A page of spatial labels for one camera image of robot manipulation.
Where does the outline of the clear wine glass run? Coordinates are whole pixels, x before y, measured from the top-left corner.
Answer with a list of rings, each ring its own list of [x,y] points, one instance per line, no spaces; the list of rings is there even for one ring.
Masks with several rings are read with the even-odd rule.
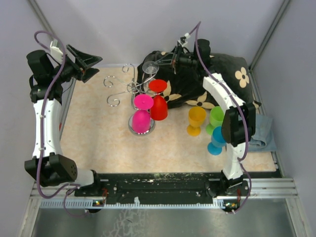
[[[142,70],[149,75],[156,74],[159,70],[159,65],[154,61],[147,61],[143,63]]]

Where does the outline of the orange wine glass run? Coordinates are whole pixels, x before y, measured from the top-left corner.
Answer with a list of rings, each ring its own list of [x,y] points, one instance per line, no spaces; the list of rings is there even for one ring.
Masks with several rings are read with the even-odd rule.
[[[206,118],[206,111],[202,107],[192,107],[188,112],[189,125],[187,133],[190,136],[198,136],[201,133],[201,126]]]

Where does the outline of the green wine glass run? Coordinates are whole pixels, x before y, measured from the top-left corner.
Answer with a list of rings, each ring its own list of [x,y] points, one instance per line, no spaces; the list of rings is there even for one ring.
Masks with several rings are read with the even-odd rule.
[[[207,134],[212,135],[215,128],[222,125],[224,120],[224,112],[220,106],[216,106],[210,111],[209,124],[205,130]]]

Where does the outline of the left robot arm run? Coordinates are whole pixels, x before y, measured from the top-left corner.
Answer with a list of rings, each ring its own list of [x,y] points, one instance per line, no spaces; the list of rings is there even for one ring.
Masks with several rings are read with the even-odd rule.
[[[30,52],[26,58],[33,75],[30,78],[30,98],[36,116],[36,141],[32,159],[24,168],[42,187],[65,183],[85,186],[92,196],[99,195],[103,184],[95,179],[95,171],[77,168],[76,163],[63,156],[60,145],[60,114],[62,83],[76,79],[87,82],[99,70],[94,65],[102,57],[83,53],[71,45],[68,51],[75,57],[65,58],[65,65],[54,67],[44,50]]]

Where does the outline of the red wine glass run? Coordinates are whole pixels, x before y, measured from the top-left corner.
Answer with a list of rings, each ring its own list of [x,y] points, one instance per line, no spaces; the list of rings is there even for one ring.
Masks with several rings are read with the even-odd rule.
[[[157,95],[153,98],[154,105],[150,108],[150,116],[153,120],[161,121],[168,116],[168,107],[165,99],[160,95],[167,88],[167,83],[161,79],[155,79],[149,83],[149,89]]]

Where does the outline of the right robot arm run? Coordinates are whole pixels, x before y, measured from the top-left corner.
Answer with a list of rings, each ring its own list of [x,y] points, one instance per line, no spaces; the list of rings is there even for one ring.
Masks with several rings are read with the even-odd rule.
[[[216,100],[224,113],[221,125],[221,135],[226,142],[227,159],[217,185],[209,185],[208,193],[212,197],[221,194],[234,194],[243,185],[245,169],[242,165],[245,159],[249,141],[255,133],[255,106],[240,99],[223,76],[209,68],[213,65],[210,58],[210,42],[197,39],[193,52],[184,52],[178,43],[172,52],[167,52],[154,61],[159,67],[172,68],[175,73],[180,69],[194,70],[203,88]]]

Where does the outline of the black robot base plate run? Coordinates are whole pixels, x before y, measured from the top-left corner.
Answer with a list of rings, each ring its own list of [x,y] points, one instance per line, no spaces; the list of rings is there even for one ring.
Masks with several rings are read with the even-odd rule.
[[[101,197],[107,204],[132,204],[138,198],[141,204],[212,204],[209,185],[217,185],[221,173],[103,173],[97,183],[75,191],[76,197]],[[231,194],[216,196],[236,199],[246,196],[248,182]]]

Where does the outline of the blue wine glass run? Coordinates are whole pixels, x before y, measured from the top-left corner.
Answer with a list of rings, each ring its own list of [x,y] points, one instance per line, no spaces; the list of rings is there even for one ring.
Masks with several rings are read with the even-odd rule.
[[[211,142],[207,145],[207,150],[211,155],[220,155],[226,146],[226,141],[222,135],[222,127],[216,127],[211,136]]]

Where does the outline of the pink wine glass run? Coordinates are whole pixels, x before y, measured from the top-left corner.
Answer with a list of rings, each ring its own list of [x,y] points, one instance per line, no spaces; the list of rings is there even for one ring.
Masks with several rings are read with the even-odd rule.
[[[150,129],[151,117],[149,110],[154,105],[154,100],[146,94],[137,95],[134,99],[134,105],[138,108],[132,118],[132,129],[136,133],[145,133]]]

